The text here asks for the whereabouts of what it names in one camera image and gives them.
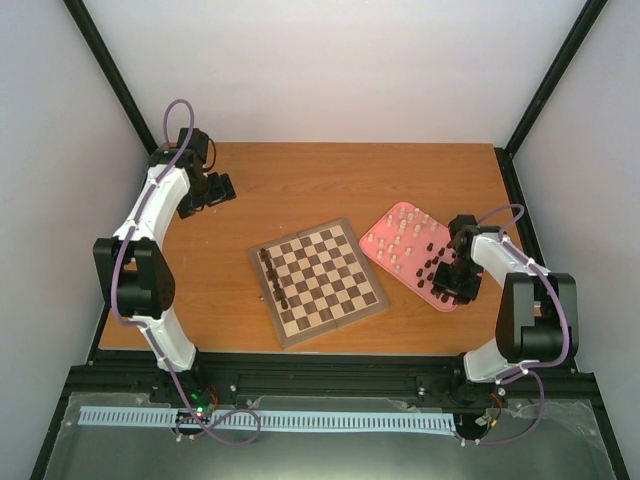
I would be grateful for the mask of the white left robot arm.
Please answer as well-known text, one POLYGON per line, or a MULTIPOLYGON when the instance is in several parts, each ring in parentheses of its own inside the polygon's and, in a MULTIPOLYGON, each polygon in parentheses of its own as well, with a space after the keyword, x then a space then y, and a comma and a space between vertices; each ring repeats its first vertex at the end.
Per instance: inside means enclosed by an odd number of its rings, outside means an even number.
POLYGON ((197 348, 174 311, 176 283, 162 247, 174 216, 186 219, 236 198, 229 175, 207 163, 215 151, 206 133, 181 129, 174 147, 152 153, 141 193, 124 223, 93 246, 105 303, 121 325, 141 332, 159 368, 178 372, 172 388, 190 403, 206 395, 208 378, 192 368, 197 348))

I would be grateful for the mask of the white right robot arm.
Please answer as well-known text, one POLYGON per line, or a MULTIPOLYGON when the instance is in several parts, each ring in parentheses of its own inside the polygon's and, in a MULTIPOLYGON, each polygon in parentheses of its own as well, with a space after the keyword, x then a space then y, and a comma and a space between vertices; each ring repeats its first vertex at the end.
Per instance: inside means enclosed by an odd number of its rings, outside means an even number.
POLYGON ((476 300, 483 273, 502 288, 494 338, 462 357, 467 380, 506 385, 570 363, 578 350, 575 279, 539 265, 504 229, 482 226, 472 215, 455 217, 448 230, 453 259, 438 266, 433 291, 467 305, 476 300))

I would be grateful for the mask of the wooden chess board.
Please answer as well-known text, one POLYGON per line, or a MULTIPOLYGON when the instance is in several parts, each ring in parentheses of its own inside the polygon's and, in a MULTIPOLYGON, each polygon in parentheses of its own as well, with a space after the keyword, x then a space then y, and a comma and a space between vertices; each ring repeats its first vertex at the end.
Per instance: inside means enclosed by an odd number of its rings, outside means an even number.
POLYGON ((264 303, 282 348, 292 347, 385 311, 388 298, 359 247, 349 222, 336 219, 283 236, 248 251, 264 303), (280 289, 289 303, 283 310, 268 278, 268 252, 280 289))

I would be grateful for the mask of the pink plastic tray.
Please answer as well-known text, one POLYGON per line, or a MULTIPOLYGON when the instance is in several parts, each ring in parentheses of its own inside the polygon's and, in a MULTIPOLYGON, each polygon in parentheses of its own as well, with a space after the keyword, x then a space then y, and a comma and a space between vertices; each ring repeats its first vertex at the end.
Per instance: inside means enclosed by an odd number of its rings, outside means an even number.
POLYGON ((433 290, 433 278, 441 262, 454 260, 454 252, 447 247, 450 241, 446 225, 409 202, 393 205, 361 237, 359 246, 362 252, 378 266, 408 287, 436 310, 452 312, 457 303, 446 294, 433 290), (406 210, 406 219, 399 218, 400 209, 406 210), (416 225, 421 225, 417 238, 413 237, 416 225), (426 247, 433 243, 433 250, 426 247), (376 258, 379 250, 384 252, 381 260, 376 258), (398 256, 397 265, 391 263, 392 255, 398 256), (417 283, 424 280, 423 288, 417 283))

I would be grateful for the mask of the black aluminium frame rail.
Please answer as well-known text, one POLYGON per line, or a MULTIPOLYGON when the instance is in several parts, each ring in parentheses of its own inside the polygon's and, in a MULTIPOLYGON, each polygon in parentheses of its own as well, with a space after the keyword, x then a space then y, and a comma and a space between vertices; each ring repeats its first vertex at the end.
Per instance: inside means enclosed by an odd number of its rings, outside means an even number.
MULTIPOLYGON (((178 376, 187 395, 212 390, 225 404, 263 395, 389 397, 410 403, 470 406, 488 401, 494 383, 473 384, 454 356, 300 353, 197 354, 178 376)), ((100 350, 70 369, 64 390, 147 393, 157 402, 179 397, 170 375, 149 351, 100 350)))

